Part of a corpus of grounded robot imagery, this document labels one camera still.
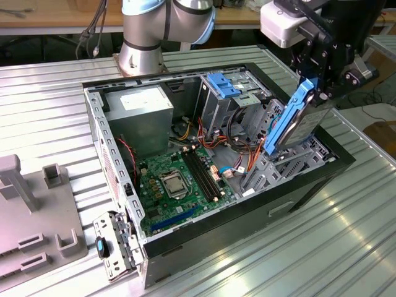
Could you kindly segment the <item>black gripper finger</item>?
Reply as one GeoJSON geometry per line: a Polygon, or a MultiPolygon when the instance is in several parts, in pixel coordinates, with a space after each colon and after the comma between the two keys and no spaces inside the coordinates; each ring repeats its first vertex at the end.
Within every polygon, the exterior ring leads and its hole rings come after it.
{"type": "Polygon", "coordinates": [[[378,78],[378,70],[351,50],[331,54],[320,64],[315,91],[315,105],[328,105],[331,100],[348,95],[378,78]]]}
{"type": "Polygon", "coordinates": [[[302,24],[297,29],[306,41],[298,55],[299,84],[310,80],[319,93],[334,93],[335,82],[331,74],[330,57],[334,35],[328,26],[302,24]]]}

